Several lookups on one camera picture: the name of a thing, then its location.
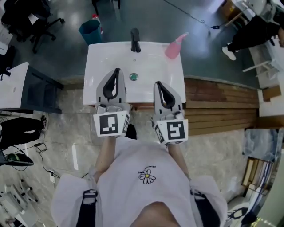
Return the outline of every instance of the black chair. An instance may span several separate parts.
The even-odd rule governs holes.
[[[64,23],[64,19],[58,18],[48,23],[47,19],[52,14],[46,0],[7,0],[4,4],[5,13],[2,16],[2,23],[9,25],[9,33],[17,35],[18,41],[25,41],[26,38],[33,35],[30,41],[35,44],[32,51],[36,54],[36,47],[42,35],[51,36],[52,40],[56,37],[48,32],[56,22]],[[30,14],[35,15],[39,19],[32,24],[29,20]]]
[[[98,0],[92,0],[92,4],[95,8],[96,14],[99,15],[97,4],[96,4],[97,2],[98,2]],[[118,0],[118,8],[120,9],[120,0]]]

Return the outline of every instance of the flower logo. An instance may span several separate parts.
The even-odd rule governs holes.
[[[153,175],[151,175],[150,169],[145,169],[140,175],[139,179],[143,181],[143,184],[151,184],[156,179]]]

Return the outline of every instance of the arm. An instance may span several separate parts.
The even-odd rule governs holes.
[[[114,161],[115,143],[116,143],[116,137],[107,137],[103,141],[102,150],[99,153],[99,156],[95,164],[97,170],[95,174],[96,182],[98,182],[100,176],[106,170],[108,170],[108,168]]]
[[[280,46],[284,47],[284,30],[283,30],[283,28],[279,28],[279,30],[278,30],[278,38],[279,38]]]
[[[182,155],[181,148],[179,145],[169,145],[168,146],[169,155],[175,160],[177,165],[181,168],[184,174],[189,179],[188,168],[185,163],[185,159]]]

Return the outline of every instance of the plastic bottle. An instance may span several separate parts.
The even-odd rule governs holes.
[[[101,21],[99,20],[99,16],[98,15],[93,14],[93,20],[97,20],[101,24]]]
[[[175,59],[181,51],[181,42],[189,33],[184,33],[173,41],[166,49],[165,55],[170,59]]]

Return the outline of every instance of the wooden platform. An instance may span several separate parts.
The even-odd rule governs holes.
[[[259,108],[257,90],[223,83],[185,79],[185,118],[189,135],[253,127]]]

